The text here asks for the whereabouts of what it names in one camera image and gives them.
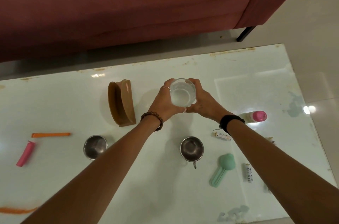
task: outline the sofa leg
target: sofa leg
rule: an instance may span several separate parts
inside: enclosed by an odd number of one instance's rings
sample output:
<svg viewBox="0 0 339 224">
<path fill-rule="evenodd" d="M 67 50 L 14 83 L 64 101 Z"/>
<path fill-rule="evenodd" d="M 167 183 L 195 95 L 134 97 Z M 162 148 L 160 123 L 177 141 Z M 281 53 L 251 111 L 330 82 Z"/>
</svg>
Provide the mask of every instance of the sofa leg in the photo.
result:
<svg viewBox="0 0 339 224">
<path fill-rule="evenodd" d="M 245 30 L 237 37 L 237 42 L 241 42 L 248 36 L 249 33 L 255 28 L 256 26 L 248 26 Z"/>
</svg>

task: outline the orange strip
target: orange strip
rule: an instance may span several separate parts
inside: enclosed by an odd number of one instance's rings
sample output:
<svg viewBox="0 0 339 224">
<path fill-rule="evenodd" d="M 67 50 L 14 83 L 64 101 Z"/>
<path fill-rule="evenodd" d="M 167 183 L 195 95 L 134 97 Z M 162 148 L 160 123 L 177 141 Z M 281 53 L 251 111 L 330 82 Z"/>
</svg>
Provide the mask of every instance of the orange strip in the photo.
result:
<svg viewBox="0 0 339 224">
<path fill-rule="evenodd" d="M 70 133 L 33 133 L 32 137 L 39 138 L 39 137 L 48 137 L 48 136 L 69 136 Z"/>
<path fill-rule="evenodd" d="M 7 214 L 27 214 L 35 211 L 38 207 L 34 209 L 14 209 L 14 208 L 8 208 L 8 207 L 0 207 L 0 213 L 7 213 Z"/>
</svg>

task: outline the bracelet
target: bracelet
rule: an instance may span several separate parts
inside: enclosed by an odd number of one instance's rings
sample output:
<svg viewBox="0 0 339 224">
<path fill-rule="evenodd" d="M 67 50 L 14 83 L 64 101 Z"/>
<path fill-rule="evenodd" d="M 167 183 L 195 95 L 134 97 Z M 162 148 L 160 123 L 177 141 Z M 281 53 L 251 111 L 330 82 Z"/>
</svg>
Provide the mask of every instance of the bracelet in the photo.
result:
<svg viewBox="0 0 339 224">
<path fill-rule="evenodd" d="M 233 119 L 237 119 L 237 120 L 240 120 L 242 123 L 245 124 L 245 121 L 240 118 L 239 116 L 237 115 L 225 115 L 221 118 L 220 120 L 220 125 L 219 125 L 219 128 L 220 129 L 223 129 L 225 132 L 227 132 L 229 135 L 231 135 L 228 131 L 227 131 L 227 124 L 233 120 Z"/>
<path fill-rule="evenodd" d="M 159 116 L 159 114 L 157 114 L 156 112 L 149 111 L 149 112 L 144 113 L 144 114 L 141 116 L 141 120 L 140 120 L 140 121 L 142 121 L 142 119 L 145 118 L 145 117 L 148 116 L 148 115 L 153 115 L 153 116 L 157 117 L 158 120 L 160 121 L 160 126 L 159 126 L 155 131 L 159 131 L 160 129 L 162 129 L 162 126 L 164 125 L 164 121 L 163 121 L 162 118 Z"/>
</svg>

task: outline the person's right hand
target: person's right hand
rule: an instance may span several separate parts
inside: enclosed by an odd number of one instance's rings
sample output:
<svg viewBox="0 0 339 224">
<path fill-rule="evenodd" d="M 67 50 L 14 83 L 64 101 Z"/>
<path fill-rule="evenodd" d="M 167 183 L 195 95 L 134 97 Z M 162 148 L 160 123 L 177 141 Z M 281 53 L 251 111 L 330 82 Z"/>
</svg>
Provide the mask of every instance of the person's right hand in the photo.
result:
<svg viewBox="0 0 339 224">
<path fill-rule="evenodd" d="M 187 107 L 186 112 L 195 112 L 201 116 L 212 119 L 217 123 L 220 123 L 220 120 L 223 116 L 233 113 L 225 110 L 207 91 L 203 90 L 201 87 L 200 80 L 189 78 L 189 80 L 194 84 L 196 89 L 196 98 L 197 102 Z"/>
</svg>

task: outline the tiled floor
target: tiled floor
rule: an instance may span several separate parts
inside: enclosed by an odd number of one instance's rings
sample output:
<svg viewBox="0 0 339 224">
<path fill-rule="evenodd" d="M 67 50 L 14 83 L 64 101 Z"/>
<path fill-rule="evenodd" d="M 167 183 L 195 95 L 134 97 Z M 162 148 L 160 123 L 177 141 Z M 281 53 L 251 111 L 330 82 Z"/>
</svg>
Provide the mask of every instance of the tiled floor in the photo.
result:
<svg viewBox="0 0 339 224">
<path fill-rule="evenodd" d="M 242 30 L 92 50 L 45 60 L 0 64 L 0 79 L 285 43 L 303 96 L 339 182 L 339 0 L 287 0 L 241 43 Z M 293 223 L 289 218 L 263 222 Z"/>
</svg>

